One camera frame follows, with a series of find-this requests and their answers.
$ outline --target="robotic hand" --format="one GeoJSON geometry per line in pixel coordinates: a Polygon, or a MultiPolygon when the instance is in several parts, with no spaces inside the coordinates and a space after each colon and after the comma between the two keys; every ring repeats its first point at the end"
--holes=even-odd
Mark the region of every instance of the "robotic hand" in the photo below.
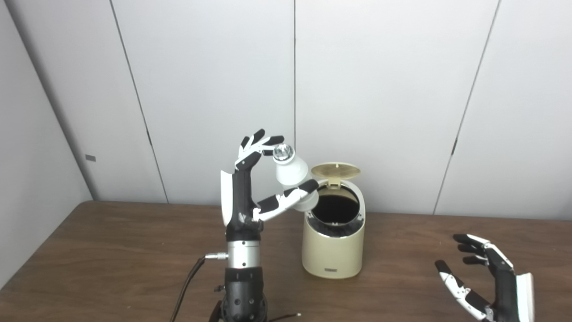
{"type": "Polygon", "coordinates": [[[534,290],[532,274],[516,275],[513,264],[490,241],[469,235],[456,234],[461,252],[473,253],[463,258],[465,264],[487,266],[495,278],[495,301],[491,304],[465,284],[447,264],[436,261],[441,279],[457,302],[479,321],[485,322],[534,322],[534,290]]]}
{"type": "Polygon", "coordinates": [[[252,200],[251,170],[265,155],[272,155],[282,136],[264,137],[261,129],[245,137],[239,147],[235,172],[221,172],[221,205],[226,226],[228,259],[224,289],[226,295],[215,308],[212,319],[225,322],[265,322],[267,303],[263,295],[260,266],[260,233],[263,223],[309,196],[318,188],[310,179],[283,194],[270,196],[258,203],[252,200]]]}

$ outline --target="wire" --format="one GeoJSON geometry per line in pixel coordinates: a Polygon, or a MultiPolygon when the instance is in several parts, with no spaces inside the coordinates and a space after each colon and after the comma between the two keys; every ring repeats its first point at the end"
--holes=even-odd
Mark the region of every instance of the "wire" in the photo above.
{"type": "Polygon", "coordinates": [[[205,257],[201,257],[198,259],[196,264],[190,270],[189,275],[186,277],[185,284],[182,286],[181,293],[179,294],[179,298],[177,300],[177,304],[175,305],[175,310],[173,311],[173,315],[171,316],[170,322],[174,322],[177,318],[178,310],[181,308],[182,298],[185,297],[186,288],[189,286],[190,281],[193,279],[193,276],[197,273],[198,269],[205,263],[205,257]]]}
{"type": "Polygon", "coordinates": [[[268,322],[275,322],[278,320],[282,320],[282,319],[286,319],[287,317],[295,317],[295,316],[301,316],[301,313],[295,313],[295,314],[286,314],[286,315],[282,315],[279,317],[275,317],[274,319],[268,320],[268,322]]]}

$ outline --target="beige trash can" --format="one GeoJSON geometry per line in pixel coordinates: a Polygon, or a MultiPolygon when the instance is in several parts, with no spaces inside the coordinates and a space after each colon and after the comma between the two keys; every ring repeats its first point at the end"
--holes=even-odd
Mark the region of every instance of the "beige trash can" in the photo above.
{"type": "Polygon", "coordinates": [[[302,264],[313,275],[348,278],[362,269],[366,207],[362,192],[348,181],[360,170],[331,162],[312,168],[318,181],[316,207],[304,213],[302,264]]]}

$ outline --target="panel seam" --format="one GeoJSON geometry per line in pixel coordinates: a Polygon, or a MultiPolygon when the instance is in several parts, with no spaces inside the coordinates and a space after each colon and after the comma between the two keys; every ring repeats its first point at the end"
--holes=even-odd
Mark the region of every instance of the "panel seam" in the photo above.
{"type": "MultiPolygon", "coordinates": [[[[476,80],[479,76],[479,72],[480,72],[480,66],[483,63],[483,58],[484,58],[484,54],[487,51],[487,47],[488,47],[488,42],[491,38],[491,33],[492,33],[492,29],[495,25],[495,21],[496,21],[496,15],[498,14],[499,8],[501,6],[501,1],[502,0],[498,0],[498,2],[496,3],[496,8],[495,8],[495,13],[492,15],[492,21],[491,21],[491,26],[488,29],[488,34],[487,34],[487,39],[484,42],[484,47],[483,47],[483,52],[480,54],[480,59],[479,59],[479,64],[476,67],[476,72],[475,72],[475,77],[472,80],[472,84],[471,84],[471,89],[468,93],[468,98],[467,98],[467,102],[465,103],[465,108],[463,110],[463,116],[461,117],[461,121],[459,123],[459,128],[457,129],[457,134],[455,135],[455,146],[457,145],[457,142],[459,140],[459,134],[461,132],[461,129],[463,127],[463,123],[465,120],[465,116],[467,115],[467,110],[468,110],[468,105],[471,102],[471,98],[472,98],[472,93],[473,90],[475,89],[475,83],[476,80]]],[[[437,200],[435,201],[435,206],[433,207],[433,215],[435,214],[435,212],[437,211],[437,205],[439,204],[439,200],[441,198],[441,192],[443,192],[443,186],[445,185],[445,180],[447,179],[447,174],[449,172],[449,166],[451,165],[451,159],[453,158],[453,153],[451,153],[451,155],[449,156],[449,161],[447,162],[447,167],[445,168],[445,173],[443,175],[443,180],[441,181],[441,187],[439,188],[439,193],[437,194],[437,200]]]]}
{"type": "Polygon", "coordinates": [[[147,126],[147,119],[145,118],[145,113],[143,112],[143,106],[141,105],[141,99],[139,98],[139,91],[137,90],[137,84],[135,83],[135,78],[133,77],[133,71],[131,69],[131,62],[129,61],[129,56],[127,55],[127,49],[125,49],[125,43],[123,41],[123,35],[121,34],[121,28],[119,27],[119,22],[117,21],[117,14],[115,12],[115,7],[113,6],[113,0],[109,0],[111,5],[111,10],[113,12],[113,19],[115,20],[115,25],[117,27],[117,33],[119,34],[119,39],[121,41],[121,47],[123,48],[123,54],[125,55],[125,60],[127,61],[127,67],[129,68],[129,74],[131,76],[131,81],[133,82],[133,88],[135,89],[135,95],[137,96],[137,103],[139,104],[139,110],[141,111],[141,116],[143,117],[143,124],[145,125],[145,131],[149,137],[149,144],[151,145],[151,151],[153,153],[153,158],[155,159],[155,166],[157,167],[157,172],[159,173],[159,180],[161,181],[161,187],[163,188],[163,193],[165,194],[165,200],[169,203],[169,197],[167,196],[167,190],[165,189],[165,183],[163,182],[163,176],[161,175],[161,169],[159,168],[159,163],[157,161],[157,155],[155,154],[155,147],[151,143],[151,138],[149,134],[149,127],[147,126]]]}

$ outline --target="black fingertip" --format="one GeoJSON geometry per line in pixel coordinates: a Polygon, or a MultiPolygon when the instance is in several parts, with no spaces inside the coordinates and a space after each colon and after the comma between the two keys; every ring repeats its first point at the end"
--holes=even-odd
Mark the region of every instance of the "black fingertip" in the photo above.
{"type": "Polygon", "coordinates": [[[465,301],[467,301],[467,303],[469,303],[472,307],[483,312],[484,314],[487,313],[487,307],[491,305],[487,300],[485,300],[481,295],[476,293],[474,290],[468,292],[467,296],[465,296],[465,301]]]}
{"type": "Polygon", "coordinates": [[[264,143],[265,146],[273,146],[284,142],[284,137],[281,135],[271,136],[268,142],[264,143]]]}
{"type": "Polygon", "coordinates": [[[264,200],[259,201],[258,206],[260,207],[261,213],[267,213],[278,208],[278,199],[276,199],[275,195],[270,196],[264,200]]]}
{"type": "Polygon", "coordinates": [[[439,273],[453,274],[447,263],[445,263],[443,260],[436,261],[435,267],[437,267],[439,273]]]}
{"type": "Polygon", "coordinates": [[[484,260],[481,260],[480,258],[477,258],[475,256],[463,257],[463,262],[467,265],[477,265],[477,264],[484,265],[485,263],[484,260]]]}
{"type": "Polygon", "coordinates": [[[316,189],[318,189],[318,181],[315,181],[314,179],[310,179],[310,180],[302,183],[298,188],[306,191],[307,193],[311,193],[311,192],[315,191],[316,189]]]}
{"type": "Polygon", "coordinates": [[[249,137],[245,136],[245,137],[243,138],[243,141],[240,143],[240,146],[243,147],[243,148],[244,148],[245,146],[247,146],[247,143],[248,143],[248,140],[249,140],[249,139],[250,139],[249,137]]]}
{"type": "Polygon", "coordinates": [[[260,139],[262,139],[264,137],[264,134],[265,134],[265,132],[264,132],[264,129],[262,129],[262,128],[260,130],[258,130],[258,132],[254,133],[254,135],[253,135],[254,139],[252,141],[252,144],[255,144],[256,142],[260,141],[260,139]]]}
{"type": "Polygon", "coordinates": [[[459,244],[457,245],[457,249],[464,253],[476,253],[477,251],[475,247],[467,244],[459,244]]]}
{"type": "Polygon", "coordinates": [[[453,235],[453,239],[454,239],[456,242],[461,242],[461,243],[464,243],[464,244],[466,244],[466,243],[468,243],[468,242],[470,242],[470,241],[472,240],[471,238],[469,238],[469,237],[467,236],[467,234],[454,234],[454,235],[453,235]]]}
{"type": "Polygon", "coordinates": [[[290,188],[290,189],[284,190],[284,196],[288,197],[294,191],[294,189],[296,189],[296,188],[290,188]]]}

